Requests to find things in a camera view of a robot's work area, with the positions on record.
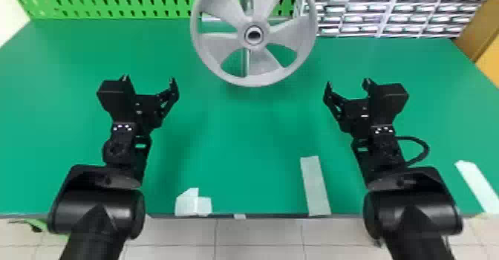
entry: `green table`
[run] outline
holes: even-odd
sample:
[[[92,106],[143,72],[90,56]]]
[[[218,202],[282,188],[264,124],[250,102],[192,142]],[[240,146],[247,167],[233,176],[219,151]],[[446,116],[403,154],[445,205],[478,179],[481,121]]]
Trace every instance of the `green table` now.
[[[175,77],[180,101],[152,137],[142,191],[150,214],[171,214],[191,187],[213,212],[307,212],[300,157],[318,155],[334,214],[358,214],[365,187],[322,103],[325,83],[364,97],[361,81],[401,82],[411,97],[399,135],[426,140],[435,166],[465,214],[482,211],[454,167],[475,162],[499,192],[499,91],[447,39],[318,39],[286,80],[239,88],[211,74],[184,20],[34,21],[0,50],[0,214],[45,214],[68,170],[102,164],[111,119],[96,90],[130,74],[153,94]],[[410,158],[420,152],[404,143]]]

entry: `white tile floor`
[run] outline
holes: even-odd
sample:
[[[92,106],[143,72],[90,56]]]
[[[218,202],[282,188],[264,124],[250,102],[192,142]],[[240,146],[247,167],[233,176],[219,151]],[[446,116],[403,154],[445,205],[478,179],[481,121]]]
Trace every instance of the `white tile floor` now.
[[[451,238],[456,260],[498,260],[499,219],[465,220]],[[0,219],[0,259],[57,260],[64,240],[32,233]],[[120,260],[391,260],[371,245],[362,220],[148,219],[142,235],[126,244]]]

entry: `black cable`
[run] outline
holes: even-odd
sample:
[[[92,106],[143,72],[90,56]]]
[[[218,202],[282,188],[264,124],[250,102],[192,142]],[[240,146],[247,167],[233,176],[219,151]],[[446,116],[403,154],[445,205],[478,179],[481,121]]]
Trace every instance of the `black cable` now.
[[[425,159],[428,156],[428,153],[430,152],[430,146],[428,146],[428,144],[424,140],[412,136],[397,136],[395,138],[397,140],[410,140],[415,143],[419,143],[423,147],[423,151],[419,155],[405,162],[406,167],[409,167],[410,165]]]

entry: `tape strip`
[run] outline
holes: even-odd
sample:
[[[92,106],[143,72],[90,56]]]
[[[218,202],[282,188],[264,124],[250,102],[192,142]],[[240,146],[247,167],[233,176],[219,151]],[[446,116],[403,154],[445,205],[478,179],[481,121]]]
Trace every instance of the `tape strip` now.
[[[301,157],[300,165],[307,198],[308,215],[330,215],[331,208],[327,199],[319,156]]]
[[[246,215],[243,213],[235,213],[234,219],[246,219]]]
[[[489,214],[499,214],[499,198],[475,163],[459,160],[454,164],[480,205]]]
[[[207,216],[212,213],[212,199],[199,197],[199,188],[189,188],[175,200],[175,216]]]

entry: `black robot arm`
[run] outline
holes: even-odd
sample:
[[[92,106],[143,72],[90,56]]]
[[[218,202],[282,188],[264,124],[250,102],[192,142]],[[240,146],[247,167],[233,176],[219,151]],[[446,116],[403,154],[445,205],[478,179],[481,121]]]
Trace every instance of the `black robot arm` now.
[[[364,79],[364,99],[348,100],[326,85],[324,103],[343,132],[353,137],[353,153],[369,192],[364,222],[369,235],[384,240],[394,260],[453,260],[444,241],[463,229],[454,199],[433,167],[413,167],[429,152],[415,137],[396,136],[394,118],[408,93],[401,84],[377,85]],[[406,161],[399,140],[419,143],[423,151]]]
[[[70,234],[61,260],[112,260],[143,228],[142,184],[151,132],[179,99],[174,79],[155,95],[137,95],[128,76],[106,80],[97,96],[111,115],[111,136],[102,148],[105,166],[75,165],[48,216],[52,233]]]

